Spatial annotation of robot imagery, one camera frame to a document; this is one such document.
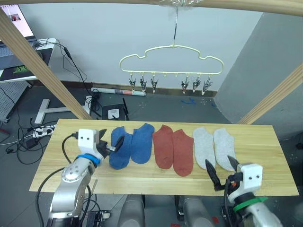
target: blue sock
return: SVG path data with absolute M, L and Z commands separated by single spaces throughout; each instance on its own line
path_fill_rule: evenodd
M 132 135 L 125 132 L 124 126 L 115 128 L 111 135 L 111 145 L 115 146 L 119 137 L 124 136 L 124 141 L 121 148 L 116 152 L 111 152 L 109 155 L 109 164 L 114 169 L 123 169 L 128 165 L 131 154 Z
M 155 128 L 145 123 L 138 129 L 134 129 L 131 158 L 138 164 L 147 162 L 152 153 L 152 134 Z

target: wall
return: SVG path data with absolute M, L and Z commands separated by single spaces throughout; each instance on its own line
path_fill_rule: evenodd
M 264 13 L 215 97 L 218 108 L 238 122 L 302 61 L 302 18 Z M 273 125 L 280 139 L 303 131 L 303 86 L 254 124 Z
M 37 38 L 54 37 L 66 45 L 73 59 L 88 75 L 87 81 L 129 85 L 128 73 L 119 68 L 126 55 L 172 44 L 175 10 L 134 4 L 52 3 L 21 5 Z M 176 43 L 201 50 L 225 63 L 224 72 L 213 76 L 210 90 L 218 90 L 262 13 L 228 9 L 180 10 Z M 68 69 L 76 73 L 73 67 Z M 199 61 L 196 53 L 169 49 L 151 52 L 145 61 L 125 62 L 129 69 L 219 71 L 212 60 Z M 78 81 L 62 69 L 62 57 L 54 56 L 52 69 L 59 79 Z M 158 87 L 181 88 L 185 76 L 157 76 Z

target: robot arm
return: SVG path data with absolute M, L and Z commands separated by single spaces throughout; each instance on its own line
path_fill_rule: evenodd
M 124 141 L 124 137 L 120 137 L 115 147 L 109 146 L 100 140 L 105 132 L 106 130 L 79 130 L 78 146 L 81 154 L 61 174 L 61 182 L 50 208 L 48 227 L 78 227 L 81 224 L 79 218 L 84 193 L 91 176 L 106 156 L 110 152 L 117 152 Z
M 280 220 L 265 206 L 264 200 L 254 195 L 254 192 L 261 187 L 262 166 L 239 164 L 236 159 L 230 156 L 228 158 L 236 173 L 227 178 L 225 185 L 221 185 L 212 164 L 208 160 L 205 161 L 207 172 L 214 183 L 214 189 L 216 191 L 227 190 L 224 194 L 228 195 L 234 212 L 242 217 L 252 215 L 255 227 L 282 227 Z

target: power strip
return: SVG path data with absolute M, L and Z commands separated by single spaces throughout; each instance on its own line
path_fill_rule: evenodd
M 43 136 L 52 135 L 56 125 L 43 126 L 41 128 L 36 128 L 33 133 L 33 138 L 39 138 Z

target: wooden beam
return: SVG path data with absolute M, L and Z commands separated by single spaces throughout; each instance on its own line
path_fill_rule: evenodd
M 76 117 L 91 119 L 91 116 L 54 75 L 1 9 L 0 39 Z
M 0 5 L 51 2 L 103 2 L 157 5 L 159 0 L 0 0 Z M 302 0 L 203 0 L 195 6 L 223 9 L 242 9 L 303 16 Z
M 237 124 L 252 124 L 273 106 L 288 96 L 303 82 L 303 64 L 301 63 L 285 80 L 269 93 L 258 105 L 246 114 Z

